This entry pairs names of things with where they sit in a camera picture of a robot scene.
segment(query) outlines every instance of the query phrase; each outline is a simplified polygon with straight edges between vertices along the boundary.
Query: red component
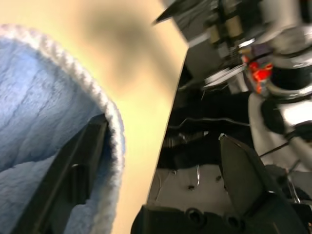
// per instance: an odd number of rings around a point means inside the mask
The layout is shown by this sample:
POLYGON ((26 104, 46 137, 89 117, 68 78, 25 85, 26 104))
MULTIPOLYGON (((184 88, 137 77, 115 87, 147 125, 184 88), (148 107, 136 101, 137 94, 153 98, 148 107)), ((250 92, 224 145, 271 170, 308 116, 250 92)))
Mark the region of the red component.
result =
POLYGON ((268 70, 258 70, 256 72, 253 73, 253 78, 257 81, 263 81, 266 80, 267 78, 269 78, 271 75, 271 71, 268 70))
POLYGON ((266 70, 272 70, 272 68, 273 68, 273 65, 271 63, 265 66, 266 70))
POLYGON ((252 62, 249 64, 251 72, 255 72, 259 69, 259 64, 257 62, 252 62))

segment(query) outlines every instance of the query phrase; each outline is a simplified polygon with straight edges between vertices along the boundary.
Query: cable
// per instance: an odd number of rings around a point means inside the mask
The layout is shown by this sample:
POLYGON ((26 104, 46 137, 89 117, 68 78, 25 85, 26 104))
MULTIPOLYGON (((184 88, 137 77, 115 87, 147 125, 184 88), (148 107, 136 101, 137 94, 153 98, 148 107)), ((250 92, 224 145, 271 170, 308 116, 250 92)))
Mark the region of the cable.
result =
POLYGON ((178 126, 170 126, 170 125, 168 125, 167 128, 168 129, 179 129, 188 120, 189 121, 193 121, 193 122, 200 122, 200 121, 227 121, 227 122, 230 122, 232 124, 237 124, 237 125, 241 125, 241 126, 245 126, 245 127, 250 127, 250 125, 247 124, 247 123, 238 122, 238 121, 235 121, 235 120, 230 119, 230 118, 199 118, 199 119, 196 119, 196 118, 186 118, 178 126))
POLYGON ((264 156, 266 156, 266 155, 268 155, 268 154, 271 154, 271 153, 273 153, 273 152, 275 152, 275 151, 278 151, 278 150, 280 150, 280 149, 282 149, 282 148, 284 148, 285 146, 288 146, 288 145, 289 145, 289 142, 287 141, 286 143, 284 143, 284 144, 282 144, 282 145, 280 145, 280 146, 277 146, 276 148, 274 148, 274 149, 272 149, 272 150, 270 150, 270 151, 267 151, 266 153, 260 155, 259 157, 260 157, 260 158, 261 158, 261 157, 264 157, 264 156))
MULTIPOLYGON (((168 174, 167 174, 166 178, 164 179, 164 182, 162 183, 162 185, 164 185, 166 183, 166 181, 168 180, 168 178, 170 176, 170 173, 172 173, 172 171, 168 172, 168 174)), ((157 173, 157 171, 156 171, 156 174, 157 174, 157 178, 159 179, 159 190, 157 192, 155 202, 158 202, 157 200, 158 200, 158 197, 160 195, 160 192, 161 192, 163 186, 161 186, 161 178, 160 178, 159 174, 157 173)))
POLYGON ((296 168, 297 166, 301 163, 301 161, 298 159, 289 169, 288 169, 288 174, 290 175, 296 168))

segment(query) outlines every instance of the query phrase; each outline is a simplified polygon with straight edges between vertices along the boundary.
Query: black bolt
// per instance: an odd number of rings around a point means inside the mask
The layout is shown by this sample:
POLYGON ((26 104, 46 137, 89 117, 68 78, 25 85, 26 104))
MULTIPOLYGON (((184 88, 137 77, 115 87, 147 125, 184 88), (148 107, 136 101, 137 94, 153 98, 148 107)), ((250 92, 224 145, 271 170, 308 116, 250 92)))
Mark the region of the black bolt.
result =
POLYGON ((194 186, 194 185, 189 185, 189 186, 187 187, 187 189, 193 191, 193 190, 195 189, 195 186, 194 186))

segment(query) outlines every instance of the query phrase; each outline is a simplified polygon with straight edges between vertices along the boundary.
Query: beige wall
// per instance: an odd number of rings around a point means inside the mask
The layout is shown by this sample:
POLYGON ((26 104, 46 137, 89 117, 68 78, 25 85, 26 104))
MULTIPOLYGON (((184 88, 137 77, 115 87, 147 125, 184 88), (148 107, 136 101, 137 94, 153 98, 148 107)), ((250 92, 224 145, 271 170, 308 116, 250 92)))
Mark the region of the beige wall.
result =
POLYGON ((101 20, 115 10, 108 21, 125 17, 124 23, 130 24, 134 19, 147 24, 163 11, 157 0, 3 0, 0 23, 23 24, 51 35, 80 60, 117 104, 127 152, 113 233, 128 234, 147 199, 187 45, 170 21, 154 28, 143 24, 139 31, 145 40, 134 39, 140 42, 134 43, 129 69, 122 71, 119 61, 131 51, 121 46, 121 39, 112 37, 109 42, 109 29, 104 26, 95 37, 87 33, 95 9, 101 10, 101 20))

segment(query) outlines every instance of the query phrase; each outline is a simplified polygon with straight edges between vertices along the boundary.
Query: fluffy fabric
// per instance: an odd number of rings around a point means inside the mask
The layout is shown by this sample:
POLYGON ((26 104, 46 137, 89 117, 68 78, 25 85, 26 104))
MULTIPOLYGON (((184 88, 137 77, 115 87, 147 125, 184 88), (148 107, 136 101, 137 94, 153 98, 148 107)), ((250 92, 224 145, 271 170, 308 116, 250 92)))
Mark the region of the fluffy fabric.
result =
MULTIPOLYGON (((0 33, 0 107, 0 234, 9 234, 54 155, 105 106, 47 55, 0 33)), ((124 151, 122 139, 122 149, 111 139, 122 131, 119 113, 113 113, 120 128, 110 128, 91 199, 73 209, 65 234, 111 230, 122 170, 116 154, 124 151)), ((108 118, 110 126, 113 119, 108 118)))

